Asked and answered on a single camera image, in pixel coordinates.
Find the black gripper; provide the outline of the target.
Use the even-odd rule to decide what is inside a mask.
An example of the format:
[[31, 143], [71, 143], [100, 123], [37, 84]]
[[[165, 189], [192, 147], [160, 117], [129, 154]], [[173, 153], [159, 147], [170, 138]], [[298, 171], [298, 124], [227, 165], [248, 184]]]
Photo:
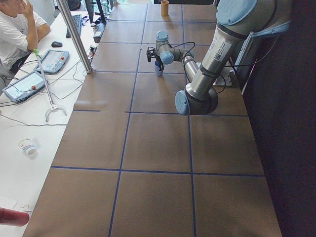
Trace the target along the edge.
[[[156, 59], [157, 58], [156, 49], [153, 47], [148, 47], [146, 51], [146, 56], [147, 56], [148, 62], [151, 62], [153, 58]], [[159, 71], [163, 71], [163, 63], [160, 59], [158, 59], [158, 68], [159, 68]]]

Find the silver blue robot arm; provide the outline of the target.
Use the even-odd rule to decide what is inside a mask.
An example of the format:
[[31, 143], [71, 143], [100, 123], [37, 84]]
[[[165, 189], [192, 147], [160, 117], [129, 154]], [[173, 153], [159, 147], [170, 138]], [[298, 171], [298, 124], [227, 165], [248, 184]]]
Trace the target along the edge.
[[160, 71], [174, 61], [181, 62], [189, 83], [175, 95], [175, 107], [181, 115], [204, 115], [218, 105], [213, 84], [220, 76], [237, 44], [250, 33], [256, 37], [280, 35], [289, 28], [291, 0], [221, 0], [217, 6], [217, 24], [213, 41], [201, 64], [190, 50], [169, 44], [168, 33], [156, 34], [156, 46], [148, 49], [148, 61], [155, 59]]

